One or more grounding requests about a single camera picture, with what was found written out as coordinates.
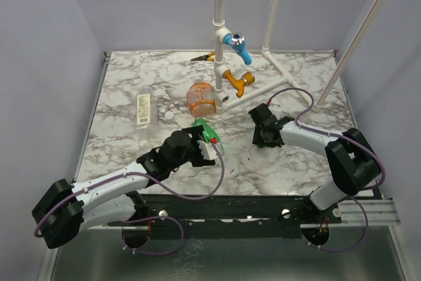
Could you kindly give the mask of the green plastic bottle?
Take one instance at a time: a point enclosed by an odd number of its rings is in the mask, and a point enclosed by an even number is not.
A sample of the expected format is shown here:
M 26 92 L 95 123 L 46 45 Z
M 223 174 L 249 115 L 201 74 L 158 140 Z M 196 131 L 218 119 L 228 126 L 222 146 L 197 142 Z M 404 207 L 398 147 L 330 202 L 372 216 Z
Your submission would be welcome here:
M 209 123 L 204 119 L 204 118 L 196 118 L 193 123 L 192 126 L 202 126 L 203 127 L 203 139 L 205 143 L 214 143 L 216 144 L 219 152 L 221 155 L 224 155 L 224 149 L 222 144 L 220 143 L 220 138 L 218 136 L 218 134 L 216 133 L 216 131 L 209 125 Z

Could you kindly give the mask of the orange label tea bottle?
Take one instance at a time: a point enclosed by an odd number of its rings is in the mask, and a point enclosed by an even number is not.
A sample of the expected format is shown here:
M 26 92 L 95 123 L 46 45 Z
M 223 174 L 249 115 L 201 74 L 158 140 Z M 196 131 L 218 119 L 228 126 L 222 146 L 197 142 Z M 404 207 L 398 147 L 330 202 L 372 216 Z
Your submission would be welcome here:
M 186 99 L 193 117 L 209 116 L 216 112 L 214 88 L 210 83 L 194 83 L 188 89 Z

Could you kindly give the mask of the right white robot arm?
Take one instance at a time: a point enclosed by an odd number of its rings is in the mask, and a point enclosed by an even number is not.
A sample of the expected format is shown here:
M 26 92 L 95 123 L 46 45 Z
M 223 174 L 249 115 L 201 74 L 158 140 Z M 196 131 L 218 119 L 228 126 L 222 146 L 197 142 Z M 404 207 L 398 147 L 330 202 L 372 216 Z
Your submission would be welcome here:
M 325 163 L 326 182 L 309 194 L 309 203 L 302 208 L 304 218 L 311 223 L 319 222 L 326 209 L 358 194 L 381 173 L 374 150 L 356 128 L 339 132 L 299 126 L 292 117 L 278 118 L 265 103 L 251 109 L 249 116 L 255 125 L 252 144 L 259 148 L 300 148 Z

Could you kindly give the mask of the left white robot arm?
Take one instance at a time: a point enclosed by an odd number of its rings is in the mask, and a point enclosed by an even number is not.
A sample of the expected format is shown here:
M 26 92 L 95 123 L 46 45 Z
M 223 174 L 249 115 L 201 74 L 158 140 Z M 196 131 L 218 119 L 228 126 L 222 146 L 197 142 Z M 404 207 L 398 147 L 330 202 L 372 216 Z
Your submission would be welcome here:
M 163 144 L 140 155 L 129 165 L 85 182 L 53 182 L 32 210 L 34 236 L 44 239 L 49 249 L 75 238 L 80 230 L 145 220 L 139 190 L 161 186 L 172 172 L 186 163 L 193 167 L 213 166 L 222 161 L 224 150 L 216 138 L 205 140 L 203 126 L 176 130 Z

